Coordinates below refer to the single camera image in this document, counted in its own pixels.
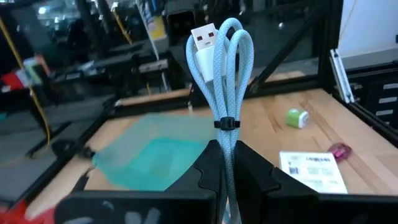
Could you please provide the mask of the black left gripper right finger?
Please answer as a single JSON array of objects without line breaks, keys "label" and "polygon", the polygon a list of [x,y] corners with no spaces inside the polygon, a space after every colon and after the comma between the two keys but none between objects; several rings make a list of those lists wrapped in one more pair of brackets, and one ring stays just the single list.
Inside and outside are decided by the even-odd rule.
[{"label": "black left gripper right finger", "polygon": [[261,192],[270,197],[316,197],[318,193],[294,179],[274,164],[237,141],[235,149],[235,173],[253,182]]}]

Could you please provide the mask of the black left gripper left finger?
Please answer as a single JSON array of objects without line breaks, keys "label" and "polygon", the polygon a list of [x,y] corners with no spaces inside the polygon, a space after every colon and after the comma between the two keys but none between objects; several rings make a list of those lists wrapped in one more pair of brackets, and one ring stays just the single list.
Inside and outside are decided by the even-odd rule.
[{"label": "black left gripper left finger", "polygon": [[211,140],[195,162],[165,192],[186,198],[219,199],[223,155],[217,140]]}]

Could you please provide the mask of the green white Acer box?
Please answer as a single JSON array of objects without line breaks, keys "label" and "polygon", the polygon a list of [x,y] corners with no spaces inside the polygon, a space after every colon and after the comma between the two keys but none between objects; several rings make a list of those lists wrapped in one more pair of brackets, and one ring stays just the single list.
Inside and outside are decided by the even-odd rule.
[{"label": "green white Acer box", "polygon": [[281,151],[279,167],[319,193],[348,193],[335,158],[330,152]]}]

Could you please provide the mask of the teal translucent plastic bin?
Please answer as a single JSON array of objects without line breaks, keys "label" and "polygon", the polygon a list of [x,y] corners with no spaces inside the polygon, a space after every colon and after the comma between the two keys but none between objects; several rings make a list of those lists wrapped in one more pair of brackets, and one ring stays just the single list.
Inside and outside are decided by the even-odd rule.
[{"label": "teal translucent plastic bin", "polygon": [[211,116],[151,113],[93,156],[118,187],[161,191],[170,187],[216,139]]}]

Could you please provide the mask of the white aluminium bar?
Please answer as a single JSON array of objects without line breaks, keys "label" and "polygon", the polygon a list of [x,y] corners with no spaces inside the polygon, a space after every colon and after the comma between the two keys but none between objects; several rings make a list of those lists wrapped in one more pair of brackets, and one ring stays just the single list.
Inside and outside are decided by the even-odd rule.
[{"label": "white aluminium bar", "polygon": [[330,50],[330,63],[337,84],[340,98],[347,104],[354,103],[354,95],[351,90],[350,83],[346,74],[343,61],[340,57],[338,49]]}]

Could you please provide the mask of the black drawer cabinet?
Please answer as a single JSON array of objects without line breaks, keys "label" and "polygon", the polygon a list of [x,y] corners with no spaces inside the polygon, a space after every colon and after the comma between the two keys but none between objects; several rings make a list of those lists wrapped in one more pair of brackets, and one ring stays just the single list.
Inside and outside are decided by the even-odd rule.
[{"label": "black drawer cabinet", "polygon": [[398,135],[398,60],[347,72],[356,102]]}]

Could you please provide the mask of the white yellow banner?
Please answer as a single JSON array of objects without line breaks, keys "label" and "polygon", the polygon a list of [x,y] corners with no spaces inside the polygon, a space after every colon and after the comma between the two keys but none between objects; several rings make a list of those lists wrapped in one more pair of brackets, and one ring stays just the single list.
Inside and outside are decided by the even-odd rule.
[{"label": "white yellow banner", "polygon": [[161,14],[156,14],[153,7],[156,0],[137,0],[137,8],[148,35],[152,51],[157,60],[159,54],[165,52],[169,47],[169,37],[166,32],[165,23]]}]

